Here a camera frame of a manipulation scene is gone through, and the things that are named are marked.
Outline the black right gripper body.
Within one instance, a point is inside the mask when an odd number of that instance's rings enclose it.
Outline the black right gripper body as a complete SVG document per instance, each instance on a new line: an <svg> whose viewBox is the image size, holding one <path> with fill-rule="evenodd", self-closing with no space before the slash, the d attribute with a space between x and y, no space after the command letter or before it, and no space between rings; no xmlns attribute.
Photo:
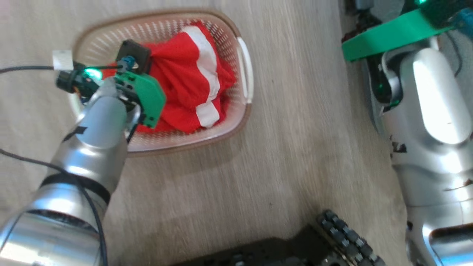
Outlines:
<svg viewBox="0 0 473 266"><path fill-rule="evenodd" d="M402 54L376 54L365 59L370 90L375 103L380 106L380 112L388 112L402 101L401 61Z"/></svg>

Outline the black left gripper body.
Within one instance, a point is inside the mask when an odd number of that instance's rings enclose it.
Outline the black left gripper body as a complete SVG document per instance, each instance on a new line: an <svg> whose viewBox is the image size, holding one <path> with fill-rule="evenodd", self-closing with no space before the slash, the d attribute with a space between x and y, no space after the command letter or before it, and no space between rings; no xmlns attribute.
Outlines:
<svg viewBox="0 0 473 266"><path fill-rule="evenodd" d="M73 70L59 71L55 85L70 94L76 94L80 101L89 101L102 80L101 66L86 66L74 63Z"/></svg>

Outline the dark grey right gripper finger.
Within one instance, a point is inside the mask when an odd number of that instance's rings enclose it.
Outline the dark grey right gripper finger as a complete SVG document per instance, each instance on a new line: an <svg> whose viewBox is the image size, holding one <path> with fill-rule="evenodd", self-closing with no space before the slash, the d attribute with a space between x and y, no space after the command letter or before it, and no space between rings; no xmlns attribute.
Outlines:
<svg viewBox="0 0 473 266"><path fill-rule="evenodd" d="M381 25L382 21L373 14L358 14L356 27L342 37L342 43L360 35L370 28Z"/></svg>

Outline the red and white clothing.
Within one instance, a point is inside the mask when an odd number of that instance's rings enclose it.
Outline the red and white clothing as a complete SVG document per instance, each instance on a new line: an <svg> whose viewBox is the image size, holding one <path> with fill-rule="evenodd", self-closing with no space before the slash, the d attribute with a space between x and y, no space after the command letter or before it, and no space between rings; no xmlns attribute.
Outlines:
<svg viewBox="0 0 473 266"><path fill-rule="evenodd" d="M183 27L166 42L144 45L152 52L149 74L159 82L167 101L157 126L139 125L139 133L191 134L226 120L226 92L237 80L203 23Z"/></svg>

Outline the cream basket with brown rim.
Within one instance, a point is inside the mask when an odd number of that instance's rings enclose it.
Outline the cream basket with brown rim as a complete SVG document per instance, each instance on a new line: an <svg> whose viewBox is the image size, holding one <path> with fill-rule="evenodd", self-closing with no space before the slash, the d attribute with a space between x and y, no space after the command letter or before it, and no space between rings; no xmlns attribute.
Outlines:
<svg viewBox="0 0 473 266"><path fill-rule="evenodd" d="M136 133L129 156L164 154L216 143L238 133L251 113L255 76L249 50L238 27L224 13L204 7L178 7L117 17L84 30L72 46L76 61L104 65L115 59L127 39L160 42L170 39L192 22L202 22L216 41L218 55L233 69L237 82L226 92L226 118L216 126L192 134Z"/></svg>

